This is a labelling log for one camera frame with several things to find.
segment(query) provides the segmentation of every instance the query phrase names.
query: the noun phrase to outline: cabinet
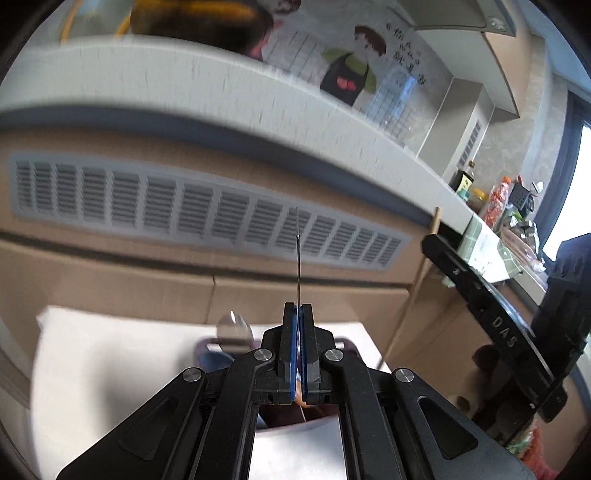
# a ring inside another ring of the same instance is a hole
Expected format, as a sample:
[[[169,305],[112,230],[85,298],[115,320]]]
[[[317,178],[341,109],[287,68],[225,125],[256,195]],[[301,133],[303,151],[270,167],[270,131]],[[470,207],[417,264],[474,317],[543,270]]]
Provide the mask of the cabinet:
[[[215,277],[215,284],[208,323],[217,323],[234,310],[253,325],[279,324],[285,303],[297,301],[295,283]],[[386,348],[407,299],[405,288],[301,286],[301,301],[312,304],[316,323],[361,322],[380,351]]]
[[[497,108],[519,116],[530,82],[532,35],[515,2],[503,3],[515,24],[514,37],[457,29],[422,30],[420,35],[455,78],[483,84]]]
[[[498,31],[491,19],[503,22],[502,30],[513,35],[512,18],[503,2],[488,0],[448,0],[445,3],[433,0],[400,0],[398,9],[406,13],[411,24],[418,30],[454,28],[456,30]]]
[[[0,241],[0,316],[33,359],[37,315],[58,305],[113,316],[206,323],[213,278],[87,260]]]
[[[480,406],[478,386],[483,378],[472,355],[489,343],[472,314],[462,308],[431,342],[405,359],[405,366],[418,373],[444,397],[452,399],[460,395],[467,399],[470,414],[473,414]]]
[[[432,342],[464,308],[455,288],[441,283],[441,275],[431,269],[404,323],[398,324],[390,369],[407,367],[407,361]]]

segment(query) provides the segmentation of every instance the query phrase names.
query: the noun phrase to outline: wall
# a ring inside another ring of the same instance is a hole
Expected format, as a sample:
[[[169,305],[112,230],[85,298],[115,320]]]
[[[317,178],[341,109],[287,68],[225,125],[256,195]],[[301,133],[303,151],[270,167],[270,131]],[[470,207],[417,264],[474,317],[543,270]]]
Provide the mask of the wall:
[[[22,460],[32,470],[36,470],[33,455],[33,441],[30,437],[30,412],[19,402],[15,401],[5,390],[0,388],[0,428],[9,438],[15,457],[20,455]]]
[[[566,110],[566,85],[552,73],[545,41],[532,37],[532,66],[520,118],[495,109],[475,158],[475,186],[489,192],[503,175],[527,187],[550,178]]]
[[[564,132],[564,119],[566,116],[567,97],[569,90],[567,82],[556,74],[552,75],[552,93],[550,99],[550,108],[544,128],[544,135],[541,142],[541,148],[538,154],[537,163],[531,175],[531,181],[544,182],[544,190],[534,201],[534,215],[540,207],[540,203],[548,191],[548,183],[552,177],[562,135]]]
[[[477,121],[480,134],[462,166],[478,150],[493,110],[483,84],[454,78],[419,157],[448,183],[468,148]]]

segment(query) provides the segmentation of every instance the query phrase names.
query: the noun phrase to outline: cartoon person drawing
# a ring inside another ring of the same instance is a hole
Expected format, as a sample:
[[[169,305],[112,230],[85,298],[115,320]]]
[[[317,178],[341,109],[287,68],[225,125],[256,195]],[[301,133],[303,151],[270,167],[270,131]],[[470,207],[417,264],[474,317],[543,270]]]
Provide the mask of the cartoon person drawing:
[[[271,8],[271,13],[276,18],[277,15],[285,16],[297,12],[301,7],[301,0],[277,0],[274,4]]]
[[[320,84],[320,90],[350,106],[353,106],[362,90],[374,94],[377,81],[368,61],[372,53],[378,57],[384,55],[386,42],[372,28],[357,25],[354,51],[328,48],[322,54],[330,67]]]

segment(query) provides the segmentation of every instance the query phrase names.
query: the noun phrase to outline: grid pattern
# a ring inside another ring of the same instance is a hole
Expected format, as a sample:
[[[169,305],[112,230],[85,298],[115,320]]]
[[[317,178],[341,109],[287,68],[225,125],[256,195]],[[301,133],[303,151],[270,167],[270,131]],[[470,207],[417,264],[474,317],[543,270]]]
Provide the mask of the grid pattern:
[[[314,37],[287,27],[271,34],[263,58],[285,72],[313,85],[320,85],[328,68],[322,58],[326,47]]]
[[[263,58],[269,65],[319,86],[329,68],[322,58],[325,49],[326,46],[312,35],[285,25],[271,34],[269,43],[263,49]],[[412,77],[393,68],[362,109],[369,121],[403,145],[416,118],[407,103],[412,86]]]

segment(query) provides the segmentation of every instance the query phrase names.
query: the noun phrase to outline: gray wall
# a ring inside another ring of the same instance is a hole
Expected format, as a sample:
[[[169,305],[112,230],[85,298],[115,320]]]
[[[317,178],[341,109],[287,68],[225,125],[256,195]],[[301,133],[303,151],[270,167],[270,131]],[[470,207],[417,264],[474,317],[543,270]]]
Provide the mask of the gray wall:
[[[550,98],[550,107],[546,117],[544,134],[538,153],[537,162],[533,168],[531,181],[544,182],[544,190],[534,201],[535,211],[540,206],[542,198],[547,192],[548,182],[552,177],[562,135],[564,131],[564,118],[566,116],[566,104],[569,90],[567,82],[556,74],[552,75],[552,92]]]
[[[504,175],[516,178],[523,172],[529,184],[544,148],[546,119],[554,112],[550,109],[554,75],[544,39],[533,36],[532,49],[530,82],[521,117],[495,109],[475,157],[475,186],[486,192]]]
[[[439,114],[418,156],[449,182],[466,148],[476,121],[482,128],[479,148],[494,106],[483,84],[454,78]]]

